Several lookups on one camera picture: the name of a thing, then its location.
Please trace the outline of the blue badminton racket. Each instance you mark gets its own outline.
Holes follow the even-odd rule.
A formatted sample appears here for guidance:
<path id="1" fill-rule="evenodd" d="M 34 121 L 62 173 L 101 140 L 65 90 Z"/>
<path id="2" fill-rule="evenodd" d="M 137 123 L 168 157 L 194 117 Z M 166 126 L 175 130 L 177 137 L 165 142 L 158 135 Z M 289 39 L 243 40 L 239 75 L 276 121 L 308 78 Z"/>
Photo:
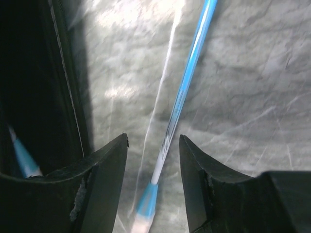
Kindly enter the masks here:
<path id="1" fill-rule="evenodd" d="M 189 51 L 187 63 L 185 65 L 184 73 L 180 82 L 180 86 L 175 98 L 169 123 L 166 133 L 159 150 L 155 168 L 152 177 L 148 182 L 140 200 L 138 201 L 136 215 L 134 218 L 133 226 L 130 230 L 132 233 L 148 233 L 152 225 L 155 213 L 156 202 L 158 194 L 159 178 L 174 136 L 175 129 L 190 87 L 190 83 L 201 54 L 204 41 L 211 23 L 215 8 L 217 5 L 216 0 L 205 1 L 201 15 L 199 17 L 198 25 L 194 34 L 192 45 Z"/>

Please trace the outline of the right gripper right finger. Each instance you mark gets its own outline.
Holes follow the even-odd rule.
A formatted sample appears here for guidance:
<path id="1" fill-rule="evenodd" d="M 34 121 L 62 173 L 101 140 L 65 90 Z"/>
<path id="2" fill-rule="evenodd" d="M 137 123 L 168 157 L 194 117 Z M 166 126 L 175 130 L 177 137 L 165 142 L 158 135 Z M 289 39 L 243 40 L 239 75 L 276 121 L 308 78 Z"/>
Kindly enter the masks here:
<path id="1" fill-rule="evenodd" d="M 182 183 L 191 233 L 308 233 L 311 174 L 267 171 L 250 177 L 179 137 Z"/>

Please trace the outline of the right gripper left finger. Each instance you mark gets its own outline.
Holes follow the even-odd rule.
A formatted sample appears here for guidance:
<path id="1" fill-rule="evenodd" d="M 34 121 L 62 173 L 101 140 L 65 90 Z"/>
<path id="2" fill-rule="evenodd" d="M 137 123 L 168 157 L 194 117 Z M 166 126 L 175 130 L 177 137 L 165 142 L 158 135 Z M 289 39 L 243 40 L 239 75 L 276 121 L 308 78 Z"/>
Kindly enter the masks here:
<path id="1" fill-rule="evenodd" d="M 127 159 L 127 135 L 46 176 L 0 177 L 3 233 L 110 233 Z"/>

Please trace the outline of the blue racket cover bag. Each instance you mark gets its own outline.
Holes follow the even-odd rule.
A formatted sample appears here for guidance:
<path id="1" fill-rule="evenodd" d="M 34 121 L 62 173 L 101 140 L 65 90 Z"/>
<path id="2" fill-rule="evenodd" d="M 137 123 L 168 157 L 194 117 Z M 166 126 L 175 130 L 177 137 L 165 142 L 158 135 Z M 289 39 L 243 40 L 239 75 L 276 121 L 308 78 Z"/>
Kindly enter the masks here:
<path id="1" fill-rule="evenodd" d="M 65 4 L 0 3 L 0 104 L 44 174 L 90 154 Z"/>

